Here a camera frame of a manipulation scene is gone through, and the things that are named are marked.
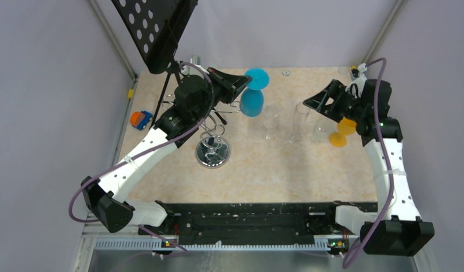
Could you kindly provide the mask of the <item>clear patterned short glass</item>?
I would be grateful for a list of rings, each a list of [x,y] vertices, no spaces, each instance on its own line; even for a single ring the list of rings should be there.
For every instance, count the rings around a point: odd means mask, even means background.
[[[325,142],[334,130],[334,124],[331,120],[320,118],[313,126],[310,139],[313,143]]]

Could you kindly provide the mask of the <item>clear smooth wine glass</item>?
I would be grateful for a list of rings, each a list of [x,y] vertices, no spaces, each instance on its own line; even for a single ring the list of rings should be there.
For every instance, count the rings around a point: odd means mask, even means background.
[[[265,139],[270,140],[273,138],[273,129],[278,124],[278,117],[280,110],[277,105],[267,105],[263,110],[263,125],[265,127]]]

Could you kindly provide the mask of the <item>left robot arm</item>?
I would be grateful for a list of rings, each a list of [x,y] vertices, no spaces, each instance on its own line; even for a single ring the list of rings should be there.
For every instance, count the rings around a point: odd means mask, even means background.
[[[252,81],[212,67],[202,75],[186,75],[174,91],[174,100],[141,142],[119,163],[98,177],[82,181],[86,206],[110,233],[128,225],[145,224],[158,233],[173,228],[163,204],[128,200],[129,193],[156,164],[180,148],[218,103],[230,104]]]

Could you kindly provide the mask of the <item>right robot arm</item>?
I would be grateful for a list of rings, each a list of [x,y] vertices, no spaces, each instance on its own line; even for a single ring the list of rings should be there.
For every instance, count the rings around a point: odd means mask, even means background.
[[[372,164],[377,191],[377,215],[341,204],[324,218],[330,233],[348,229],[370,255],[412,257],[435,235],[431,222],[422,219],[410,192],[403,164],[403,135],[397,119],[388,115],[391,84],[367,79],[362,88],[333,79],[303,105],[328,119],[356,123],[356,132]]]

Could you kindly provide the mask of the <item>clear wine glass front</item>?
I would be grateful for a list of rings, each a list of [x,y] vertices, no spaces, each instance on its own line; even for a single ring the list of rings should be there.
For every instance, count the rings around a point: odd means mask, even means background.
[[[303,131],[305,129],[309,115],[310,108],[307,107],[303,102],[299,102],[295,107],[291,131],[286,138],[288,143],[297,143],[303,138]]]

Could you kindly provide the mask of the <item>blue wine glass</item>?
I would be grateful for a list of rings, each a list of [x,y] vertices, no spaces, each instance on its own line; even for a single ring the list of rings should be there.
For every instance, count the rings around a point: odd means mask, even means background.
[[[242,92],[239,102],[241,112],[247,117],[257,117],[261,114],[264,105],[264,90],[269,85],[269,75],[261,68],[249,69],[245,72],[251,77],[251,82]]]

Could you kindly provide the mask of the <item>yellow wine glass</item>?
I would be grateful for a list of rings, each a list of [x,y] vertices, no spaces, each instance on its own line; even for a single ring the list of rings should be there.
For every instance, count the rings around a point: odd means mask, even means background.
[[[328,136],[329,143],[334,147],[344,147],[347,144],[347,136],[356,132],[357,123],[353,120],[343,118],[337,123],[337,131]]]

